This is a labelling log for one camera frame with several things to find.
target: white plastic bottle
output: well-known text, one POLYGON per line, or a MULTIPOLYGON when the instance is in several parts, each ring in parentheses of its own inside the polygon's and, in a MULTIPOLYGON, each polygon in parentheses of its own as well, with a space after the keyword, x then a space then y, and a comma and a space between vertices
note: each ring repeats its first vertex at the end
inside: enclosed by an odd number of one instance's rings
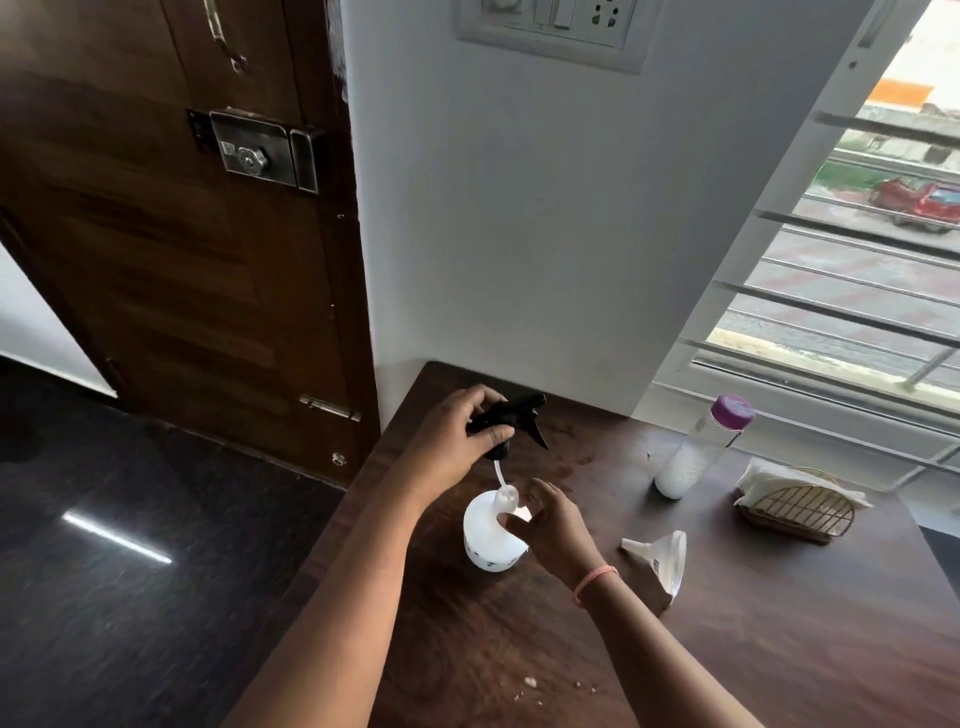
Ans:
MULTIPOLYGON (((499 462, 497 475, 500 476, 499 462)), ((526 553, 527 545, 496 522, 496 514, 513 513, 530 521, 530 510, 518 508, 520 493, 504 483, 498 491, 486 491, 474 498, 464 512, 464 548, 467 556, 484 571, 505 571, 526 553)))
POLYGON ((654 485, 668 498, 680 498, 693 487, 725 448, 753 421, 756 412, 737 395, 717 398, 654 477, 654 485))

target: wooden door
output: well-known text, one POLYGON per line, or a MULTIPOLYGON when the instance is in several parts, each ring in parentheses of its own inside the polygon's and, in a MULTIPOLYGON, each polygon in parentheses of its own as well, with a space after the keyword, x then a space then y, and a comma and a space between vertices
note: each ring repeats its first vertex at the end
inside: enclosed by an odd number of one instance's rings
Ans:
POLYGON ((28 273, 121 398, 349 481, 378 424, 324 3, 221 5, 246 74, 204 0, 0 0, 4 242, 22 240, 28 273), (186 117, 227 107, 327 131, 331 191, 228 173, 186 117))

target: wicker basket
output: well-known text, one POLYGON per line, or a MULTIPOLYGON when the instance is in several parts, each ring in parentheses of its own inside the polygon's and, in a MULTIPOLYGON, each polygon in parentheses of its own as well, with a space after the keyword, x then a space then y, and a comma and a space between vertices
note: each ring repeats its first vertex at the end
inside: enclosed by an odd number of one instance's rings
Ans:
MULTIPOLYGON (((793 468, 836 483, 832 475, 813 468, 793 468)), ((743 493, 738 489, 736 497, 743 493)), ((752 506, 736 510, 754 525, 771 528, 788 536, 828 544, 843 536, 853 525, 853 504, 836 491, 819 485, 792 485, 764 496, 752 506)))

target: hand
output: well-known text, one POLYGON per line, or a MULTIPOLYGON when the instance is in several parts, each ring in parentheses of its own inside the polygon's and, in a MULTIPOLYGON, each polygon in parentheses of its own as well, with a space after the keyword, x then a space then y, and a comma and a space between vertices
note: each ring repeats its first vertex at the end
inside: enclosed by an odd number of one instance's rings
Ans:
POLYGON ((533 518, 501 513, 497 521, 530 547, 537 561, 573 591, 581 580, 604 561, 576 503, 552 483, 531 478, 517 485, 520 498, 533 518))
POLYGON ((463 480, 485 452, 514 436, 509 425, 494 425, 467 434, 467 423, 483 406, 504 401, 503 395, 477 384, 458 389, 430 410, 410 445, 397 459, 392 475, 405 495, 426 508, 442 493, 463 480))

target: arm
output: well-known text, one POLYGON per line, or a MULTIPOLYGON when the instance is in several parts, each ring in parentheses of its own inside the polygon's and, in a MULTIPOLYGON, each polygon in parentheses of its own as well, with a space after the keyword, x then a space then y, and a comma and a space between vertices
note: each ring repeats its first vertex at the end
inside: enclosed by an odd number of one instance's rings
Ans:
POLYGON ((414 526, 484 452, 513 436, 507 425, 467 435, 467 422, 480 405, 502 399, 476 386, 455 392, 427 416, 226 726, 367 725, 414 526))
MULTIPOLYGON (((542 480, 532 480, 524 492, 538 509, 534 518, 526 522, 501 514, 499 519, 573 591, 584 576, 605 563, 580 510, 559 488, 542 480)), ((644 728, 762 728, 615 573, 590 582, 580 600, 644 728)))

